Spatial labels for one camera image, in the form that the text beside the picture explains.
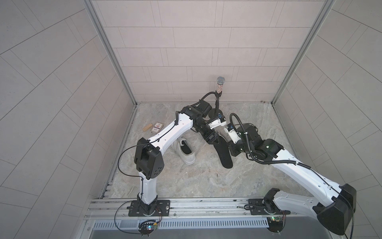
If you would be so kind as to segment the black insole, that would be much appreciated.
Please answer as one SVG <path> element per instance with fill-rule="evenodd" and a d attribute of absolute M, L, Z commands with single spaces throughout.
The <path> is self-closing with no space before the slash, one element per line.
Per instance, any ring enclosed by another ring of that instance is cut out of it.
<path fill-rule="evenodd" d="M 180 147 L 181 147 L 181 151 L 182 151 L 185 155 L 189 155 L 189 154 L 192 154 L 192 153 L 193 153 L 192 149 L 188 146 L 186 140 L 182 140 L 182 141 L 181 141 L 181 143 L 180 143 Z"/>
<path fill-rule="evenodd" d="M 217 142 L 213 144 L 220 162 L 224 168 L 231 169 L 233 167 L 233 161 L 230 155 L 229 146 L 225 138 L 221 135 L 217 137 Z"/>

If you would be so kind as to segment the white sneaker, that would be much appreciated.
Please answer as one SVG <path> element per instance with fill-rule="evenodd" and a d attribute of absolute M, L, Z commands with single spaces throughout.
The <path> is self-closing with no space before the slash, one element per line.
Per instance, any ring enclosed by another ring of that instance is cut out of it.
<path fill-rule="evenodd" d="M 196 154 L 186 138 L 179 137 L 176 139 L 173 149 L 186 165 L 192 165 L 196 162 Z"/>
<path fill-rule="evenodd" d="M 229 132 L 234 130 L 234 127 L 231 123 L 227 123 L 227 121 L 222 121 L 221 119 L 217 119 L 217 121 L 220 123 L 219 127 L 219 135 L 222 136 L 227 142 L 231 140 L 231 137 L 229 135 Z"/>

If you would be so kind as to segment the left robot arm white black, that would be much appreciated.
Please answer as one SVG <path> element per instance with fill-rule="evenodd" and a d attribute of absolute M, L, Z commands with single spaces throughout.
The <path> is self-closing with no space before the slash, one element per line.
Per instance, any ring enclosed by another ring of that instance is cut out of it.
<path fill-rule="evenodd" d="M 176 119 L 162 132 L 145 139 L 141 138 L 136 148 L 134 163 L 140 178 L 140 192 L 137 195 L 138 211 L 152 215 L 157 207 L 157 177 L 164 169 L 163 155 L 182 134 L 190 129 L 200 133 L 209 144 L 219 143 L 219 134 L 215 128 L 225 125 L 226 120 L 216 103 L 213 109 L 209 103 L 201 100 L 191 106 L 176 111 Z"/>

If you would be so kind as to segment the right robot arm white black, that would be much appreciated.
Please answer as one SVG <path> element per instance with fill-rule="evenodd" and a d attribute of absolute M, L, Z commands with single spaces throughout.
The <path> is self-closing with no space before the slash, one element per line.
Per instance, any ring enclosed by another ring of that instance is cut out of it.
<path fill-rule="evenodd" d="M 295 212 L 317 219 L 334 234 L 345 234 L 356 211 L 357 191 L 354 187 L 339 185 L 320 175 L 275 140 L 262 139 L 251 124 L 235 127 L 230 123 L 224 130 L 230 137 L 228 147 L 232 156 L 244 153 L 251 161 L 271 165 L 311 193 L 310 197 L 300 196 L 272 188 L 261 204 L 247 205 L 248 210 L 262 210 L 270 215 Z"/>

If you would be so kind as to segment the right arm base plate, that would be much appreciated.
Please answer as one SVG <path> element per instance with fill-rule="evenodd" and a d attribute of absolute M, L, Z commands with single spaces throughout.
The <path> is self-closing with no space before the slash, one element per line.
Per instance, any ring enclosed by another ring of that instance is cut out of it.
<path fill-rule="evenodd" d="M 251 212 L 251 215 L 289 215 L 288 210 L 280 210 L 272 200 L 265 199 L 249 199 L 248 204 L 244 206 L 245 210 Z"/>

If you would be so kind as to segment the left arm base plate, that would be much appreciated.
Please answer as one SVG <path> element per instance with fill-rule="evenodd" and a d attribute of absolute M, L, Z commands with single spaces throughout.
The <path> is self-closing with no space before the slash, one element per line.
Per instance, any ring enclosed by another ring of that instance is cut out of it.
<path fill-rule="evenodd" d="M 155 217 L 169 216 L 170 200 L 154 200 L 150 204 L 145 204 L 140 199 L 131 202 L 126 208 L 129 210 L 129 217 Z"/>

